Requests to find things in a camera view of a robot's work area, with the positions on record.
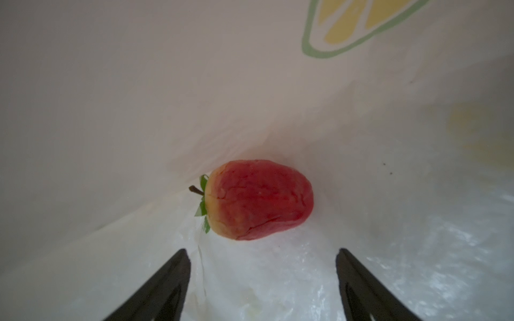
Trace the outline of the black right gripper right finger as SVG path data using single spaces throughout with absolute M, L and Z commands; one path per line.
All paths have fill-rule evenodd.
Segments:
M 341 248 L 335 264 L 347 320 L 420 321 L 349 250 Z

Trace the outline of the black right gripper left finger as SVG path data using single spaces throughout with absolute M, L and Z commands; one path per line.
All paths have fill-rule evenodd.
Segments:
M 180 249 L 105 321 L 179 321 L 191 278 L 191 261 Z

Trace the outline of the white plastic bag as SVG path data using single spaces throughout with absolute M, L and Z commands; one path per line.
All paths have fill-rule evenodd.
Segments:
M 204 232 L 236 159 L 310 218 Z M 341 248 L 423 320 L 513 319 L 512 1 L 1 2 L 2 320 L 103 320 L 180 249 L 183 320 L 344 320 Z

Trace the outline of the red fake strawberry green leaves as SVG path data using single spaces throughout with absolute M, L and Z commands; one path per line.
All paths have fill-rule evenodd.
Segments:
M 233 160 L 202 175 L 196 215 L 205 233 L 251 241 L 295 228 L 313 211 L 309 180 L 297 170 L 270 160 Z

